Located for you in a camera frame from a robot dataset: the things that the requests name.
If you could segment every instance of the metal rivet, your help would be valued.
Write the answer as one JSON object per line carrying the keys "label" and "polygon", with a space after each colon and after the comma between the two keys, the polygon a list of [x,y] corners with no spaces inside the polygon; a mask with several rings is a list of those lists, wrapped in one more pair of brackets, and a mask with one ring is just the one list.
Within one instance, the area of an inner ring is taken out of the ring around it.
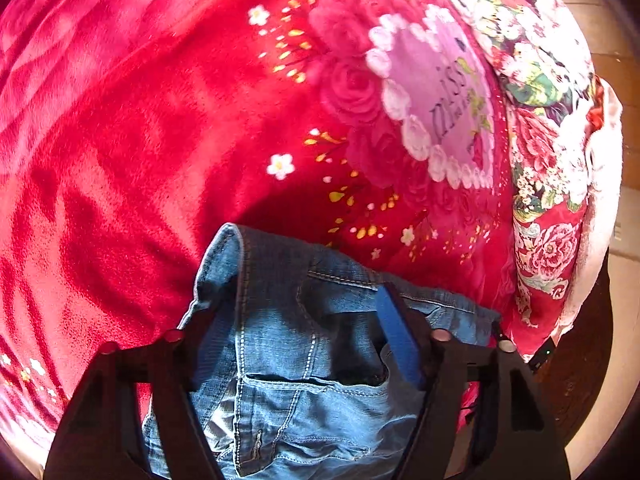
{"label": "metal rivet", "polygon": [[184,334],[182,330],[178,330],[177,328],[173,328],[171,330],[167,330],[164,333],[164,340],[168,343],[177,343],[178,341],[182,341]]}
{"label": "metal rivet", "polygon": [[508,339],[503,339],[498,343],[498,348],[507,354],[513,354],[516,351],[516,345],[514,345]]}
{"label": "metal rivet", "polygon": [[118,343],[109,341],[101,345],[98,352],[100,352],[102,355],[109,355],[117,352],[118,350],[120,350],[120,346],[118,345]]}
{"label": "metal rivet", "polygon": [[444,330],[443,328],[437,328],[431,332],[431,339],[435,339],[436,341],[451,341],[451,338],[451,332],[449,332],[449,330]]}

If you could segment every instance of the jeans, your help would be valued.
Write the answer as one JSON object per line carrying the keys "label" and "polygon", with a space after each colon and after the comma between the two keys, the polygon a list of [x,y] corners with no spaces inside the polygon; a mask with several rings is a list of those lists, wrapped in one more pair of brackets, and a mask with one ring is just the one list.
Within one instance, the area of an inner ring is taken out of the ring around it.
{"label": "jeans", "polygon": [[[389,478],[424,394],[400,375],[376,315],[393,282],[434,328],[486,345],[497,314],[443,290],[373,272],[324,246],[222,226],[180,322],[213,307],[191,400],[227,479]],[[153,411],[143,434],[169,477]]]}

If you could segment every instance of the red blanket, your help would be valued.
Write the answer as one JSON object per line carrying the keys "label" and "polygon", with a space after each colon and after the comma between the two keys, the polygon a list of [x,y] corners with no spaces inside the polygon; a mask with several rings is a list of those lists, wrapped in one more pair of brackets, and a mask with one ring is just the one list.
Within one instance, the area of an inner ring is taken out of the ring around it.
{"label": "red blanket", "polygon": [[0,34],[3,433],[175,326],[225,221],[511,322],[503,94],[449,0],[12,0]]}

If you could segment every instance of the white fabric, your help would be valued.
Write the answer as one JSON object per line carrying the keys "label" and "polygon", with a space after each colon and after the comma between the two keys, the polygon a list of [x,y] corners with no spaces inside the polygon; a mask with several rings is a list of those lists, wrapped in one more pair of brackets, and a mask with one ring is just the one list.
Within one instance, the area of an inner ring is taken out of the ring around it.
{"label": "white fabric", "polygon": [[589,138],[585,150],[590,173],[587,211],[582,224],[574,276],[564,308],[556,324],[555,335],[573,327],[580,306],[596,282],[616,223],[622,182],[622,105],[611,86],[604,88],[604,124]]}

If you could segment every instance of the floral blanket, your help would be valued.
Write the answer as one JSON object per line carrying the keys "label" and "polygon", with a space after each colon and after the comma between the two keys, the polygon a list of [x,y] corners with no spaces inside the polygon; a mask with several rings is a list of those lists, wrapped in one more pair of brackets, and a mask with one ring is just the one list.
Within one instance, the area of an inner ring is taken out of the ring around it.
{"label": "floral blanket", "polygon": [[520,318],[511,333],[522,325],[548,333],[548,313],[571,278],[588,190],[584,149],[596,85],[589,49],[559,0],[451,1],[509,97]]}
{"label": "floral blanket", "polygon": [[0,84],[0,432],[43,462],[226,221],[465,294],[522,354],[558,323],[598,119],[559,0],[11,0]]}

